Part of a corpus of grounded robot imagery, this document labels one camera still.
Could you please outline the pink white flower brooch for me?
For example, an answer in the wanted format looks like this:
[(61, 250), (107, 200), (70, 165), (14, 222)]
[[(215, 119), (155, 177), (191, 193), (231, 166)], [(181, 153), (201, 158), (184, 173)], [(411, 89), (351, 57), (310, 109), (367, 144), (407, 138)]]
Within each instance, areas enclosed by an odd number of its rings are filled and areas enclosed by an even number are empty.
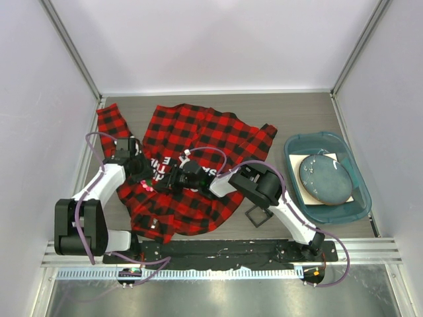
[(144, 190), (146, 190), (146, 191), (148, 191), (148, 192), (153, 192), (153, 191), (154, 191), (153, 186), (152, 186), (152, 185), (151, 185), (151, 183), (150, 183), (150, 182), (148, 182), (147, 180), (142, 180), (142, 181), (140, 182), (140, 184), (141, 184), (141, 186), (142, 186), (142, 188), (143, 188)]

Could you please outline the red black plaid shirt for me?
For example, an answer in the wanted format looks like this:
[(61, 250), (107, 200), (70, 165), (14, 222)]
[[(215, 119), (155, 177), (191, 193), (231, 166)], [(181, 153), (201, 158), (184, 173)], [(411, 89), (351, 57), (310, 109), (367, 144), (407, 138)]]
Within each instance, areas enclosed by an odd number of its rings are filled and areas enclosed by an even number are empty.
[[(157, 184), (185, 150), (191, 150), (190, 159), (210, 176), (244, 160), (266, 160), (277, 132), (273, 125), (251, 126), (234, 113), (213, 108), (157, 106), (140, 146), (154, 170), (152, 183)], [(208, 199), (193, 189), (159, 193), (133, 180), (126, 180), (117, 194), (130, 214), (132, 232), (163, 244), (174, 234), (193, 236), (215, 230), (244, 199), (239, 192), (220, 199)]]

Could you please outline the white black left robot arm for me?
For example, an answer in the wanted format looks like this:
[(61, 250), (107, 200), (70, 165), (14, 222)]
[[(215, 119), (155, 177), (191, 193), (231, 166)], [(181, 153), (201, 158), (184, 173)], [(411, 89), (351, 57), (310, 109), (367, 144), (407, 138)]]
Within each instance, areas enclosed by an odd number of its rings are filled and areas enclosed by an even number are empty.
[(60, 256), (88, 256), (90, 260), (117, 252), (132, 264), (141, 254), (126, 230), (109, 230), (103, 208), (125, 181), (140, 182), (151, 178), (153, 170), (135, 137), (113, 140), (115, 149), (100, 161), (94, 178), (68, 199), (55, 205), (54, 249)]

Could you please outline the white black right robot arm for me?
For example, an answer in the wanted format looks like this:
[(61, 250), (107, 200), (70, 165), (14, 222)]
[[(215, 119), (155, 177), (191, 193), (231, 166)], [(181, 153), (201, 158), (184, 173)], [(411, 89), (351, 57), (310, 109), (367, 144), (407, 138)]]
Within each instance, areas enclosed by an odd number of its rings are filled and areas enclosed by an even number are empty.
[(210, 176), (196, 162), (188, 161), (171, 168), (153, 188), (166, 194), (179, 194), (183, 189), (194, 189), (207, 198), (223, 198), (239, 192), (284, 224), (304, 260), (315, 260), (323, 251), (325, 234), (292, 201), (283, 176), (263, 161), (242, 162), (219, 176)]

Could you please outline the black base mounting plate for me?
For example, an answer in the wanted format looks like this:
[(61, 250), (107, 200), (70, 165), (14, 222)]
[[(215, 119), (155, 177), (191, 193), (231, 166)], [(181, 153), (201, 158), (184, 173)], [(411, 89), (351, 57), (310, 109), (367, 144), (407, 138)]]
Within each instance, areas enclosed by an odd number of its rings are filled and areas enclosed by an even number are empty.
[(333, 241), (324, 241), (318, 256), (304, 255), (298, 243), (288, 239), (264, 240), (173, 240), (159, 244), (142, 240), (122, 253), (138, 261), (155, 262), (170, 257), (167, 269), (226, 271), (246, 267), (251, 270), (287, 269), (294, 263), (337, 262)]

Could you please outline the teal plastic bin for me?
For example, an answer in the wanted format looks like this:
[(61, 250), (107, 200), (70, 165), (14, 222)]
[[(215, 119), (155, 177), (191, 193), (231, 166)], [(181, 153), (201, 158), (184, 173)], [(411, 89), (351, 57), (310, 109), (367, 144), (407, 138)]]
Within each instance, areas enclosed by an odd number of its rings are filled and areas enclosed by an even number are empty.
[(343, 138), (331, 132), (297, 134), (284, 145), (286, 166), (299, 208), (320, 224), (358, 221), (371, 197)]

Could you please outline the small black square frame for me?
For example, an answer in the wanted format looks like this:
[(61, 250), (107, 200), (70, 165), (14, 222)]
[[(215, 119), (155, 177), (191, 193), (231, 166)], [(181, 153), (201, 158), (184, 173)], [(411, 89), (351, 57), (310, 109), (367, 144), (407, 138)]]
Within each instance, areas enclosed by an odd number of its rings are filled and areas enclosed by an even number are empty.
[(261, 227), (265, 222), (273, 217), (273, 212), (266, 208), (254, 206), (245, 212), (245, 216), (255, 228)]

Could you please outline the aluminium front rail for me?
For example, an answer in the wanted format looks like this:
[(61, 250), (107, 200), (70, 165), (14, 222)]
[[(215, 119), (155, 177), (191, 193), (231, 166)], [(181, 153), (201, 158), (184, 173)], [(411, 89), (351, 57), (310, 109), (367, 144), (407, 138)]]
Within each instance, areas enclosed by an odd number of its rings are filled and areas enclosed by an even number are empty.
[(105, 253), (95, 258), (96, 266), (131, 264), (132, 260), (157, 262), (171, 259), (169, 269), (226, 270), (247, 267), (276, 269), (291, 265), (399, 264), (402, 262), (391, 238), (347, 238), (323, 242), (317, 256), (303, 255), (299, 246), (286, 239), (261, 240), (173, 240), (159, 244), (141, 240), (119, 258)]

